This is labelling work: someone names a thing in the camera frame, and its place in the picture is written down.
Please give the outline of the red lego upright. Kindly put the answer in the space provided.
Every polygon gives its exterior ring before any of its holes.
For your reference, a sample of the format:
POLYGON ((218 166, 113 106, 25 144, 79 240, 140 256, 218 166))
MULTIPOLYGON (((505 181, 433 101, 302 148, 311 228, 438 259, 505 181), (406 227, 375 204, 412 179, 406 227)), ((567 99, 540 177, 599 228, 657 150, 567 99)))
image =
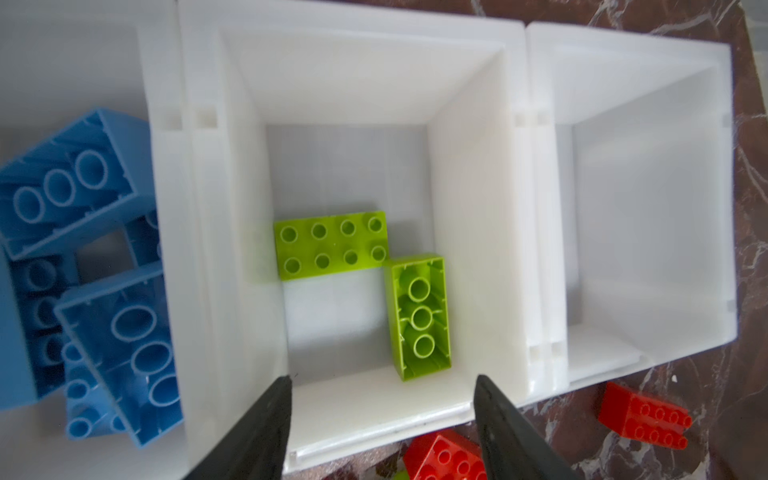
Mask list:
POLYGON ((416 437, 403 461, 410 479, 487 479, 480 446, 452 429, 416 437))

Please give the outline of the white left bin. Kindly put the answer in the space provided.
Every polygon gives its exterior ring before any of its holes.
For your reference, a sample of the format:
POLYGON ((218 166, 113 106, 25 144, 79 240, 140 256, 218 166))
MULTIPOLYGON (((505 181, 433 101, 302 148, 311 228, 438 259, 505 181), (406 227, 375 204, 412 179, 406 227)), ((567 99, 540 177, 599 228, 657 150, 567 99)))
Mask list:
MULTIPOLYGON (((5 1, 1 5, 1 158, 9 161, 97 107, 150 124, 161 237, 185 201, 189 152, 173 1, 5 1)), ((1 415, 5 479, 180 479, 187 439, 176 428, 139 449, 123 435, 65 437, 65 399, 54 393, 1 415)))

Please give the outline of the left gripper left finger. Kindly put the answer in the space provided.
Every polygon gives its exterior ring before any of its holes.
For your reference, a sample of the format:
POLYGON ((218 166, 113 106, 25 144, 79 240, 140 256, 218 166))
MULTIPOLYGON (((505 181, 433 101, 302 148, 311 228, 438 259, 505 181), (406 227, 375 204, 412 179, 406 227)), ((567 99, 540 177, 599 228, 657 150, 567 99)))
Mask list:
POLYGON ((292 379, 277 378, 188 479, 280 479, 292 417, 292 379))

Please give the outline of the white right bin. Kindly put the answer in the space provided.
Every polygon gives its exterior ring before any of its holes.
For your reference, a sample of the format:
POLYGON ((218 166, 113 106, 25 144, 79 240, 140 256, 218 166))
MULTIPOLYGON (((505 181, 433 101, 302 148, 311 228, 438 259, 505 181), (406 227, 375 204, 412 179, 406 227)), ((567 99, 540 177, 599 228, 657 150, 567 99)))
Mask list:
POLYGON ((733 341, 727 44, 526 30, 545 394, 733 341))

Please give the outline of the white middle bin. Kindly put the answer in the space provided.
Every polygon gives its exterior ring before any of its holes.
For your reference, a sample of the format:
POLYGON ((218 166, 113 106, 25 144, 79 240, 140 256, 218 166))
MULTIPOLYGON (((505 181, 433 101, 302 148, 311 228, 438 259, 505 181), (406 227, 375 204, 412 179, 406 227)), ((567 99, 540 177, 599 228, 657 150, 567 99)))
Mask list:
POLYGON ((196 270, 166 248, 201 460, 283 375, 300 470, 470 420, 476 377, 548 393, 523 24, 298 1, 184 1, 196 270), (382 211, 446 266, 451 367, 402 381, 381 268, 282 281, 277 220, 382 211))

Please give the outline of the red lego diagonal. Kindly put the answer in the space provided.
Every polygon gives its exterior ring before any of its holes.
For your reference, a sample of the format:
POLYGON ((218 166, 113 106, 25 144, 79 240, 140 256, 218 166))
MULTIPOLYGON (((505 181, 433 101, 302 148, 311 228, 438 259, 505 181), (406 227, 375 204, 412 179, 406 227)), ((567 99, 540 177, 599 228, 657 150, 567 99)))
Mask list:
POLYGON ((688 446, 689 412, 614 382, 605 386, 598 420, 620 437, 673 450, 688 446))

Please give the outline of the blue lego horizontal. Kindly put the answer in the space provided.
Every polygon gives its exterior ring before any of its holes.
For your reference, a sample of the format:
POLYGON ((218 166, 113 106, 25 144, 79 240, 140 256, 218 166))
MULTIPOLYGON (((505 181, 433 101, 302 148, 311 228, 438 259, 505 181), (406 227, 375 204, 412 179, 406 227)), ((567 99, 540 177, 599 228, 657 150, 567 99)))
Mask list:
POLYGON ((14 261, 73 253, 155 207, 150 125, 111 109, 1 169, 1 244, 14 261))

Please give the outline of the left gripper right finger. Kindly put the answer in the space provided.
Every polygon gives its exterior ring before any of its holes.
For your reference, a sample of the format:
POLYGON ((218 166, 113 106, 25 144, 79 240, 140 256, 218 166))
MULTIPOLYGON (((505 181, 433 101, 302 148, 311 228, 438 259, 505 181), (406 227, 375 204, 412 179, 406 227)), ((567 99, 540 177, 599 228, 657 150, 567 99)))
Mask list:
POLYGON ((476 379, 473 405, 489 479, 578 477, 486 375, 476 379))

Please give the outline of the white bin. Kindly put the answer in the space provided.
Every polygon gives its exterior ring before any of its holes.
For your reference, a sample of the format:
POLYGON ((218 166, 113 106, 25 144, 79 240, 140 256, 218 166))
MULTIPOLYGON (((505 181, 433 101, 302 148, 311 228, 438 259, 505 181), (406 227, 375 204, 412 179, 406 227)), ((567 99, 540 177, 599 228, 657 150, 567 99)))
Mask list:
POLYGON ((545 394, 733 341, 727 44, 526 30, 545 394))
POLYGON ((476 377, 548 393, 523 24, 298 1, 184 1, 196 270, 166 248, 201 460, 283 375, 300 470, 470 420, 476 377), (382 211, 446 266, 451 367, 402 381, 381 268, 282 281, 277 220, 382 211))
MULTIPOLYGON (((5 1, 1 5, 1 158, 9 161, 97 107, 150 124, 161 237, 185 201, 189 152, 173 1, 5 1)), ((54 393, 1 415, 5 479, 180 479, 187 439, 176 428, 139 449, 123 435, 65 437, 65 399, 54 393)))

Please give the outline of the blue lego diagonal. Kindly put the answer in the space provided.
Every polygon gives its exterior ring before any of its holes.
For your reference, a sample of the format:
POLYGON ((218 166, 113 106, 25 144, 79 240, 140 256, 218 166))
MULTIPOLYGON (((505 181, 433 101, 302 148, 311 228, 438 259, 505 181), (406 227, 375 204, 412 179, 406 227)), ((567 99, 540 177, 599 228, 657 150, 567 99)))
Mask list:
POLYGON ((63 329, 53 312, 79 284, 75 255, 1 255, 1 409, 31 405, 65 381, 63 329))

